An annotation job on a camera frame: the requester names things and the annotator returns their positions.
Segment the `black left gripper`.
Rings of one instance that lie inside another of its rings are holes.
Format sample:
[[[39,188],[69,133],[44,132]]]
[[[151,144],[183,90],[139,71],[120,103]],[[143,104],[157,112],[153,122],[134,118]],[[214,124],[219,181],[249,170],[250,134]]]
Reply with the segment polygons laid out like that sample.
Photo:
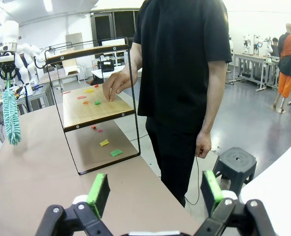
[[[12,73],[14,71],[14,61],[6,61],[1,63],[2,75],[5,85],[11,85]]]

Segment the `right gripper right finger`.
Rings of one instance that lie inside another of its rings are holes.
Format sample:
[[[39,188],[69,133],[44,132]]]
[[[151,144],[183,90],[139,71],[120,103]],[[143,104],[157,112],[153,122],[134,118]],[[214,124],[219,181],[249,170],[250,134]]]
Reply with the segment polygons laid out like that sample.
[[[245,204],[225,197],[212,171],[204,171],[201,183],[209,217],[196,231],[196,236],[221,236],[227,227],[236,228],[242,236],[274,236],[267,211],[258,199]]]

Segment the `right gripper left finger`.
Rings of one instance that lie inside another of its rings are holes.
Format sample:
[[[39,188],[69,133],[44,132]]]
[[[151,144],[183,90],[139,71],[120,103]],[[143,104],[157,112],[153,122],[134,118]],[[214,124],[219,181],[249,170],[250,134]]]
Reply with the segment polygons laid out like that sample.
[[[36,231],[37,236],[72,236],[85,232],[87,236],[111,236],[102,222],[102,215],[110,193],[108,176],[97,174],[84,201],[64,209],[60,205],[47,207]]]

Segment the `person's left hand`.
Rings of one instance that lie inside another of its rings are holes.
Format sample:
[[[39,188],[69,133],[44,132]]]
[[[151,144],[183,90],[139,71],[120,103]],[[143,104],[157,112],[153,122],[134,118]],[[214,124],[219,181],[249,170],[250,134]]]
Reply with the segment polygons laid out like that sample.
[[[210,150],[211,150],[210,133],[201,131],[196,138],[195,156],[205,159]]]

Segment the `person's right hand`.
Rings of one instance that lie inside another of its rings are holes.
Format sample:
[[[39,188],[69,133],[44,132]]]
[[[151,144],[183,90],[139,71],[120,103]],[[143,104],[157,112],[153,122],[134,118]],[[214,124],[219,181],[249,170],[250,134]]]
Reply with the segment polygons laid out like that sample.
[[[131,87],[130,74],[126,71],[120,71],[113,73],[103,83],[103,93],[105,98],[112,102],[116,94],[120,94],[127,88]]]

